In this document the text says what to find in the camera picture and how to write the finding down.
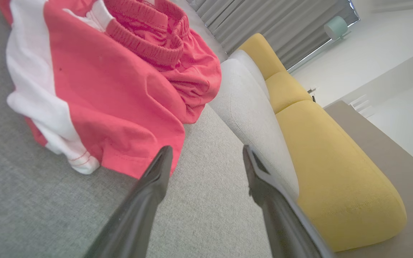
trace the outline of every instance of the mint green lampshade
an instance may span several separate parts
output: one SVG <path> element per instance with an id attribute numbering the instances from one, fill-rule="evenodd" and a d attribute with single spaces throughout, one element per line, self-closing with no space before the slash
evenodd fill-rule
<path id="1" fill-rule="evenodd" d="M 340 16 L 332 18 L 324 25 L 324 31 L 326 31 L 326 34 L 333 40 L 341 38 L 347 30 L 347 23 Z"/>

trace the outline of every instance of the garment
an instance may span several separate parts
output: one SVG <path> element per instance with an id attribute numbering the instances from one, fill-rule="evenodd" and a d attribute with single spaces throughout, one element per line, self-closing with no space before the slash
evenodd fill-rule
<path id="1" fill-rule="evenodd" d="M 218 93 L 221 67 L 205 41 L 189 28 L 186 13 L 168 0 L 104 0 L 121 26 L 107 33 L 156 68 L 177 89 L 186 105 L 175 114 L 183 123 L 197 121 L 205 103 Z"/>
<path id="2" fill-rule="evenodd" d="M 0 8 L 12 25 L 6 57 L 15 90 L 7 102 L 37 142 L 80 173 L 101 163 L 135 178 L 171 145 L 174 171 L 186 104 L 147 60 L 109 36 L 121 25 L 101 0 L 0 0 Z"/>

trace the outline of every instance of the curtain fold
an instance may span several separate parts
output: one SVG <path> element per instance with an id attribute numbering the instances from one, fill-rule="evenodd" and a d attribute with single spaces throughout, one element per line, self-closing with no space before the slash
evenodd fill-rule
<path id="1" fill-rule="evenodd" d="M 231 54 L 261 33 L 286 68 L 329 40 L 323 26 L 334 16 L 358 20 L 348 0 L 189 0 L 205 25 Z"/>

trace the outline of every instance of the gray curtain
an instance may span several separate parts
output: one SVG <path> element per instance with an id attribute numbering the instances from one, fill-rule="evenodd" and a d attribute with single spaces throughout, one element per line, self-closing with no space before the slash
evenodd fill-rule
<path id="1" fill-rule="evenodd" d="M 287 69 L 329 40 L 323 26 L 334 16 L 358 20 L 348 0 L 188 0 L 231 54 L 261 33 Z"/>

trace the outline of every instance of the light gray pillow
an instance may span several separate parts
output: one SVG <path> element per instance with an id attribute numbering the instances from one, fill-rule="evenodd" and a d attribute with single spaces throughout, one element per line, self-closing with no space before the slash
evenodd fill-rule
<path id="1" fill-rule="evenodd" d="M 270 100 L 269 90 L 267 89 L 267 85 L 265 84 L 264 77 L 262 76 L 259 67 L 257 67 L 256 63 L 254 63 L 253 59 L 241 49 L 238 49 L 237 51 L 232 53 L 229 59 L 236 59 L 244 67 L 246 67 L 246 69 L 251 73 L 254 80 L 256 80 L 257 84 L 259 84 L 262 91 L 267 96 L 267 99 Z"/>
<path id="2" fill-rule="evenodd" d="M 299 184 L 288 147 L 264 92 L 245 66 L 236 59 L 221 64 L 223 78 L 210 106 L 243 142 L 254 147 L 277 175 L 291 197 L 299 196 Z"/>

